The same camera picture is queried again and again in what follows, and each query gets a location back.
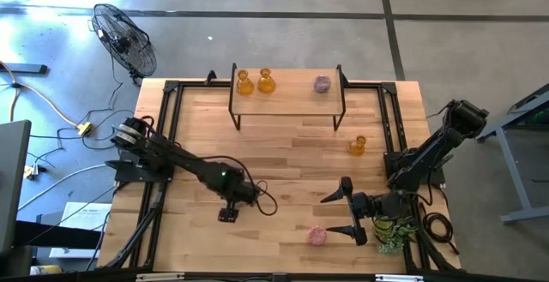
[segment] gray floor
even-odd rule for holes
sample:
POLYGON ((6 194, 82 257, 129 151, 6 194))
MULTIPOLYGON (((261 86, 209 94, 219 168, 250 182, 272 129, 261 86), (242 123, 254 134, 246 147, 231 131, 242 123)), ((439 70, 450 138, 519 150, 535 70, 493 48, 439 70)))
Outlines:
MULTIPOLYGON (((25 3, 2 0, 3 3, 25 3)), ((381 0, 32 0, 36 5, 92 7, 113 3, 124 9, 316 11, 383 13, 381 0)), ((549 0, 391 0, 395 13, 446 15, 549 15, 549 0)), ((115 83, 111 59, 87 17, 56 17, 48 9, 30 15, 0 15, 0 58, 12 63, 43 63, 47 77, 24 77, 65 114, 80 120, 89 109, 104 107, 115 83)), ((193 19, 136 17, 151 36, 158 68, 154 77, 204 77, 215 69, 228 77, 230 64, 292 68, 329 68, 341 63, 350 79, 394 80, 385 21, 193 19)), ((407 80, 419 81, 428 113, 450 99, 469 99, 491 112, 490 121, 510 105, 549 81, 549 22, 397 21, 395 30, 407 80)), ((116 110, 133 109, 138 88, 115 64, 124 81, 116 110)), ((0 114, 7 112, 11 89, 0 92, 0 114)), ((107 113, 95 114, 95 122, 107 113)), ((110 118, 98 135, 109 135, 110 118)), ((33 121, 36 135, 54 135, 67 126, 32 93, 24 93, 15 119, 33 121)), ((441 118, 431 118, 434 131, 441 118)), ((94 144, 102 147, 108 142, 94 144)), ((32 139, 29 151, 40 154, 55 140, 32 139)), ((64 152, 48 156, 50 168, 35 182, 25 182, 21 202, 72 171, 115 159, 115 150, 91 151, 80 141, 63 141, 64 152)), ((498 144, 473 141, 455 150, 444 167, 450 213, 465 269, 475 273, 549 279, 549 218, 502 226, 498 216, 517 210, 519 202, 498 144)), ((89 201, 112 186, 113 172, 90 171, 60 184, 19 212, 34 220, 39 213, 63 210, 66 201, 89 201)), ((543 202, 545 188, 534 193, 543 202)))

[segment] desk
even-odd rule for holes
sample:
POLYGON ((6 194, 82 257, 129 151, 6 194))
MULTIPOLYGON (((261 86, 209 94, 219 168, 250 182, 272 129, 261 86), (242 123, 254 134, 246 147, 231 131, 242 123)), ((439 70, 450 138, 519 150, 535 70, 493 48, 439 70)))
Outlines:
MULTIPOLYGON (((143 82, 136 117, 158 116, 165 80, 143 82)), ((417 147, 430 135, 419 84, 395 84, 407 144, 417 147)), ((345 95, 347 114, 337 132, 325 117, 295 116, 247 117, 246 125, 237 131, 227 109, 228 88, 185 88, 176 141, 198 156, 224 154, 240 159, 256 181, 268 182, 268 192, 280 207, 272 217, 262 216, 255 207, 241 207, 235 224, 220 223, 217 215, 225 202, 194 175, 177 168, 167 191, 154 271, 404 273, 401 255, 377 252, 368 219, 363 220, 369 237, 365 246, 357 247, 350 237, 336 233, 328 234, 324 247, 305 243, 312 226, 351 223, 344 201, 319 202, 335 191, 341 176, 353 179, 356 192, 387 191, 383 168, 386 147, 377 93, 346 89, 345 95), (356 158, 346 152, 346 145, 359 134, 367 137, 366 152, 356 158)), ((172 117, 173 100, 165 127, 172 117)), ((394 123, 392 113, 389 116, 394 123)), ((116 193, 100 265, 114 257, 135 229, 142 191, 142 183, 131 183, 116 193)), ((420 192, 427 195, 425 187, 420 192)), ((433 196, 434 204, 427 210, 448 216, 443 197, 436 190, 433 196)), ((266 212, 272 209, 267 197, 259 201, 266 212)), ((436 245, 451 264, 459 267, 458 257, 447 244, 436 245)), ((147 246, 146 233, 141 261, 147 246)), ((414 260, 419 264, 416 250, 413 247, 414 260)))

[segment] white cable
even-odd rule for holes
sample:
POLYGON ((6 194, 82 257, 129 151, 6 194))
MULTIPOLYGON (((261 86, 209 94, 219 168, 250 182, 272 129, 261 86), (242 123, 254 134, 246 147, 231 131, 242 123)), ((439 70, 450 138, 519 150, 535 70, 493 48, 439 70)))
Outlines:
POLYGON ((20 211, 22 210, 24 207, 26 207, 28 204, 32 203, 33 201, 35 201, 37 198, 41 197, 42 195, 44 195, 46 192, 48 192, 49 190, 53 189, 55 186, 57 186, 58 184, 62 183, 63 181, 65 181, 66 179, 69 179, 71 177, 73 177, 74 175, 77 175, 77 174, 80 174, 81 172, 84 172, 84 171, 90 171, 90 170, 93 170, 93 169, 96 169, 96 168, 100 168, 100 167, 104 167, 104 166, 107 166, 105 164, 102 164, 102 165, 94 165, 94 166, 90 166, 90 167, 87 167, 87 168, 84 168, 84 169, 81 169, 79 171, 75 171, 75 172, 72 172, 70 173, 69 175, 61 178, 58 182, 52 184, 48 189, 45 189, 44 191, 38 193, 37 195, 35 195, 32 199, 26 201, 23 205, 19 206, 19 208, 17 208, 17 211, 20 211))

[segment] cable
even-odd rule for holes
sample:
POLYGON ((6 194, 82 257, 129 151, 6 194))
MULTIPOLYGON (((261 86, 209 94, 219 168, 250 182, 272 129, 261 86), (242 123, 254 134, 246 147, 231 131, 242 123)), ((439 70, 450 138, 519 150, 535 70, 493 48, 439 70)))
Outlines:
POLYGON ((431 206, 432 202, 433 202, 432 190, 431 190, 431 174, 432 174, 432 169, 429 170, 429 173, 427 175, 427 187, 429 189, 429 201, 423 195, 421 195, 417 192, 408 191, 408 192, 404 192, 404 195, 415 195, 415 196, 419 197, 422 201, 424 201, 427 206, 431 206))
POLYGON ((32 90, 34 93, 38 94, 45 102, 47 102, 51 108, 64 120, 66 121, 67 123, 71 124, 72 126, 76 126, 76 123, 70 121, 65 115, 63 115, 63 113, 61 113, 61 111, 59 111, 57 109, 57 107, 48 99, 46 98, 42 93, 40 93, 38 90, 30 87, 29 85, 24 85, 24 84, 20 84, 17 82, 17 80, 15 79, 15 76, 14 74, 11 72, 11 70, 8 68, 8 66, 0 60, 0 64, 2 64, 2 66, 6 69, 6 71, 8 71, 9 73, 9 76, 11 76, 11 80, 12 80, 12 84, 11 86, 13 88, 15 88, 15 95, 14 95, 14 99, 12 100, 11 102, 11 106, 9 108, 9 121, 12 122, 14 121, 14 109, 15 109, 15 102, 17 101, 17 98, 19 97, 19 94, 20 94, 20 91, 19 91, 19 88, 20 87, 25 87, 26 89, 30 89, 32 90))
POLYGON ((257 182, 256 185, 257 185, 257 187, 258 187, 258 188, 261 190, 261 192, 262 192, 262 193, 260 193, 259 195, 264 195, 265 192, 263 192, 263 191, 267 191, 267 189, 268 189, 268 183, 267 183, 266 181, 264 181, 264 180, 260 180, 260 181, 257 182), (265 188, 260 188, 260 187, 259 187, 259 183, 265 183, 265 188))
POLYGON ((61 111, 59 111, 57 109, 57 107, 48 99, 46 98, 42 93, 40 93, 38 90, 30 87, 29 85, 24 85, 24 84, 21 84, 21 86, 25 87, 26 89, 30 89, 32 91, 34 91, 34 93, 38 94, 45 102, 47 102, 51 108, 64 120, 66 121, 68 124, 72 125, 72 126, 76 126, 76 123, 74 123, 73 121, 71 121, 70 119, 68 119, 65 115, 63 115, 63 113, 61 111))
POLYGON ((246 281, 250 281, 250 280, 261 280, 261 281, 270 281, 270 277, 251 277, 251 278, 247 278, 247 279, 241 279, 241 280, 238 280, 238 281, 235 281, 235 282, 246 282, 246 281))
MULTIPOLYGON (((110 117, 114 116, 115 114, 118 114, 119 112, 122 112, 122 111, 129 111, 130 113, 133 114, 133 111, 131 110, 118 110, 118 111, 114 111, 111 115, 105 117, 100 123, 98 123, 97 125, 95 125, 91 130, 89 130, 89 132, 87 133, 88 135, 92 132, 94 132, 99 126, 101 126, 101 124, 105 123, 105 121, 107 119, 109 119, 110 117)), ((46 136, 46 135, 30 135, 31 137, 36 137, 36 138, 50 138, 50 139, 58 139, 58 140, 79 140, 81 139, 82 137, 85 137, 85 136, 75 136, 75 137, 60 137, 60 136, 46 136)))
POLYGON ((431 114, 431 115, 429 115, 429 116, 427 116, 427 117, 425 117, 425 118, 431 118, 431 117, 438 116, 438 115, 440 115, 440 114, 444 111, 444 109, 446 109, 447 107, 449 107, 449 103, 448 103, 447 105, 445 105, 442 109, 440 109, 440 111, 438 111, 438 112, 436 112, 436 113, 433 113, 433 114, 431 114))
POLYGON ((74 216, 75 214, 79 213, 82 209, 84 209, 85 207, 87 207, 87 205, 93 203, 94 201, 97 201, 101 196, 109 193, 110 191, 112 191, 113 189, 115 189, 116 187, 111 187, 109 188, 107 191, 101 193, 99 196, 97 196, 96 198, 94 198, 93 200, 89 201, 88 203, 86 203, 86 205, 80 207, 78 210, 76 210, 75 212, 71 213, 69 215, 69 217, 65 218, 65 219, 62 219, 61 221, 59 221, 57 224, 55 225, 52 225, 49 229, 45 230, 45 231, 42 231, 40 234, 36 235, 36 237, 34 237, 33 239, 27 241, 26 243, 24 243, 23 245, 29 245, 30 243, 32 243, 34 240, 36 240, 37 238, 39 238, 40 236, 46 234, 48 231, 51 231, 54 227, 56 226, 59 226, 60 224, 62 224, 64 221, 66 221, 67 219, 69 219, 70 217, 74 216))
POLYGON ((116 146, 116 145, 113 144, 113 145, 110 145, 110 146, 107 146, 107 147, 91 147, 91 146, 89 146, 88 144, 86 144, 86 141, 85 141, 85 140, 86 140, 85 138, 82 138, 82 144, 84 145, 84 147, 87 148, 87 149, 92 149, 92 150, 108 150, 108 149, 112 149, 112 148, 114 148, 114 147, 116 146))
MULTIPOLYGON (((53 149, 53 150, 50 150, 50 151, 47 152, 47 153, 42 153, 40 156, 36 157, 36 160, 34 161, 34 163, 36 164, 36 163, 38 163, 38 160, 39 160, 39 159, 42 159, 42 158, 45 157, 46 155, 48 155, 48 154, 50 154, 50 153, 55 153, 57 150, 62 150, 62 149, 63 149, 62 147, 57 147, 57 148, 55 148, 55 149, 53 149)), ((55 166, 54 166, 52 163, 50 163, 50 162, 48 162, 48 161, 46 161, 46 160, 44 160, 44 161, 45 161, 47 164, 51 165, 51 167, 55 168, 55 166)))
POLYGON ((275 215, 275 213, 278 211, 278 203, 276 202, 276 199, 269 193, 267 192, 267 190, 264 190, 264 189, 261 189, 259 188, 256 184, 254 184, 254 179, 251 177, 251 174, 250 172, 248 171, 248 169, 246 168, 246 166, 238 161, 237 159, 233 158, 233 157, 229 157, 229 156, 224 156, 224 155, 219 155, 219 156, 209 156, 209 157, 199 157, 197 159, 230 159, 231 161, 234 161, 236 163, 238 163, 240 166, 242 166, 242 168, 244 169, 244 171, 246 172, 246 175, 248 176, 248 178, 250 179, 250 182, 251 184, 256 187, 260 192, 263 192, 266 196, 268 196, 271 200, 273 200, 273 203, 274 203, 274 210, 272 213, 265 213, 263 211, 263 209, 261 208, 261 205, 259 204, 259 201, 256 201, 256 204, 257 204, 257 209, 259 209, 259 212, 262 213, 263 215, 266 215, 266 216, 272 216, 272 215, 275 215))
POLYGON ((441 213, 427 213, 423 203, 420 203, 419 207, 425 215, 421 220, 421 223, 423 224, 423 228, 425 229, 425 232, 429 235, 429 237, 438 243, 447 243, 452 248, 452 250, 454 250, 454 253, 459 255, 460 251, 452 243, 452 237, 454 236, 454 226, 452 226, 452 223, 448 220, 448 218, 446 218, 446 216, 441 213), (443 235, 438 235, 432 229, 432 224, 435 221, 439 221, 444 225, 445 233, 443 235))
POLYGON ((448 197, 446 196, 446 193, 444 193, 444 190, 442 190, 442 188, 440 188, 436 184, 433 184, 432 186, 435 187, 435 189, 437 189, 438 191, 440 191, 440 193, 443 195, 444 201, 446 202, 446 208, 448 208, 448 197))
POLYGON ((114 95, 124 83, 118 81, 117 77, 115 76, 115 73, 114 73, 114 58, 112 56, 111 56, 111 66, 112 66, 112 79, 114 80, 114 82, 116 82, 118 84, 118 86, 112 91, 111 97, 109 98, 109 103, 107 104, 107 108, 105 108, 105 109, 94 109, 94 110, 88 111, 86 113, 86 116, 84 116, 84 118, 81 121, 79 121, 78 124, 80 124, 84 121, 87 121, 89 119, 89 117, 92 115, 92 113, 94 113, 94 112, 112 111, 114 109, 114 101, 113 101, 114 95))
POLYGON ((89 263, 87 264, 86 269, 84 271, 88 271, 89 268, 92 266, 92 263, 95 260, 95 256, 97 255, 97 252, 100 249, 101 242, 103 241, 103 237, 105 236, 105 226, 106 226, 106 221, 109 219, 109 215, 111 215, 110 212, 105 215, 105 221, 103 221, 103 225, 102 225, 103 227, 101 228, 100 240, 97 242, 97 245, 95 246, 95 250, 94 250, 94 255, 92 255, 92 258, 89 259, 89 263))
POLYGON ((81 172, 84 172, 84 171, 90 171, 90 170, 94 170, 96 168, 100 168, 100 167, 105 167, 107 165, 105 164, 101 164, 101 165, 94 165, 94 166, 89 166, 89 167, 86 167, 86 168, 83 168, 79 171, 74 171, 72 173, 70 173, 69 175, 61 178, 59 181, 57 181, 56 183, 54 183, 53 185, 51 185, 50 187, 48 187, 47 189, 45 189, 44 191, 38 193, 37 195, 35 195, 33 198, 31 198, 30 200, 26 201, 23 205, 19 206, 19 208, 17 208, 17 211, 20 211, 22 210, 24 207, 26 207, 28 204, 32 203, 34 200, 36 200, 37 198, 41 197, 42 195, 44 195, 46 192, 48 192, 49 190, 55 188, 55 186, 57 186, 58 184, 62 183, 63 181, 73 177, 74 175, 78 175, 80 174, 81 172))
POLYGON ((47 164, 51 165, 51 167, 55 168, 55 166, 53 166, 52 163, 48 162, 46 159, 43 159, 42 156, 37 156, 36 154, 34 153, 30 153, 30 152, 27 152, 28 155, 31 155, 33 157, 35 157, 36 159, 41 159, 42 161, 46 162, 47 164))

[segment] paper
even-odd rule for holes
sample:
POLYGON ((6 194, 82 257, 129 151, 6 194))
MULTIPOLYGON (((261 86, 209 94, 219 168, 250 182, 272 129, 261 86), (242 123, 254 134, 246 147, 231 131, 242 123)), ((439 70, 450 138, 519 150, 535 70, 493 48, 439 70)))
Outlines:
MULTIPOLYGON (((69 217, 72 213, 82 208, 86 203, 68 202, 65 206, 62 219, 69 217)), ((68 218, 59 226, 80 228, 84 230, 101 231, 105 216, 111 211, 111 204, 89 204, 74 216, 68 218)), ((53 248, 50 257, 57 258, 91 258, 94 255, 93 249, 66 249, 53 248)))

